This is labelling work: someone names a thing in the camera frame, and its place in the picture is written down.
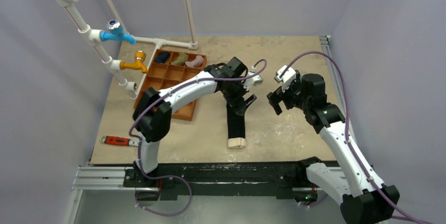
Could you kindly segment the black underwear white waistband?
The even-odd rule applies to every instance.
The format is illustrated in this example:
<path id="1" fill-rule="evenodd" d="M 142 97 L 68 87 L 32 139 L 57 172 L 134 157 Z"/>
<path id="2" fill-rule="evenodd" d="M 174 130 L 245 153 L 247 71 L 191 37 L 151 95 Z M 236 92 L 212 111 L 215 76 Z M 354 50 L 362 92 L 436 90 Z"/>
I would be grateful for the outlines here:
<path id="1" fill-rule="evenodd" d="M 243 149 L 246 147 L 245 117 L 237 115 L 228 104 L 226 105 L 226 112 L 228 149 Z"/>

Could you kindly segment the orange compartment tray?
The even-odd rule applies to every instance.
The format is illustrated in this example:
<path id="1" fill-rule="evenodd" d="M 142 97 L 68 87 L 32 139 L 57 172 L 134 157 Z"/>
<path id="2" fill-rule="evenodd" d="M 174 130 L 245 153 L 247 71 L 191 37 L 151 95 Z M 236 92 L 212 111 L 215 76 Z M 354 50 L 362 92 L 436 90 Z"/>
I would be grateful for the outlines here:
<path id="1" fill-rule="evenodd" d="M 164 64 L 154 63 L 154 59 L 161 52 L 170 52 L 169 59 Z M 148 73 L 146 77 L 144 77 L 144 81 L 142 83 L 142 87 L 140 89 L 137 100 L 135 101 L 134 106 L 136 107 L 140 98 L 142 97 L 143 92 L 148 88 L 153 88 L 155 90 L 166 89 L 178 85 L 186 80 L 189 80 L 196 75 L 200 71 L 202 71 L 207 65 L 207 56 L 203 54 L 196 54 L 191 52 L 183 52 L 188 55 L 187 61 L 193 60 L 195 56 L 201 55 L 204 58 L 203 64 L 198 68 L 190 68 L 186 65 L 184 66 L 175 66 L 170 63 L 181 53 L 179 51 L 174 50 L 166 50 L 166 49 L 157 49 L 155 50 L 155 54 L 153 59 L 151 60 L 151 64 L 148 66 Z"/>

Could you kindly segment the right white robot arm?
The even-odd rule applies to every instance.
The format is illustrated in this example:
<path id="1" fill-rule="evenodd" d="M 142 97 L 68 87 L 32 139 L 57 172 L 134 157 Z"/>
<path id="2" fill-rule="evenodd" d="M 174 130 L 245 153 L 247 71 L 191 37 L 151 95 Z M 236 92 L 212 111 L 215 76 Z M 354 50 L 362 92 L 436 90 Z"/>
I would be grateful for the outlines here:
<path id="1" fill-rule="evenodd" d="M 326 83 L 319 74 L 298 72 L 277 73 L 281 86 L 267 96 L 277 115 L 282 110 L 299 108 L 316 134 L 334 154 L 343 175 L 315 162 L 298 168 L 296 181 L 307 186 L 319 186 L 340 207 L 346 223 L 380 223 L 391 219 L 400 194 L 396 186 L 388 186 L 367 162 L 349 133 L 347 121 L 340 108 L 328 102 Z"/>

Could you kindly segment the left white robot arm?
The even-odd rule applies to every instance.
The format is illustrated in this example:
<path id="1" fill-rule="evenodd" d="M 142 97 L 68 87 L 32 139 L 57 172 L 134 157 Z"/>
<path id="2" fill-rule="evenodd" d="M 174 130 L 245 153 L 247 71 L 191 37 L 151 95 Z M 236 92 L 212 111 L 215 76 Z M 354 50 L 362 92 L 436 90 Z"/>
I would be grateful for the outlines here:
<path id="1" fill-rule="evenodd" d="M 161 90 L 149 88 L 143 92 L 133 113 L 134 123 L 129 135 L 139 140 L 136 179 L 145 187 L 157 179 L 160 141 L 168 134 L 173 114 L 185 105 L 204 96 L 221 92 L 229 108 L 239 116 L 246 113 L 256 95 L 244 98 L 253 87 L 262 84 L 261 73 L 255 66 L 249 70 L 237 57 L 227 63 L 206 66 L 195 77 Z"/>

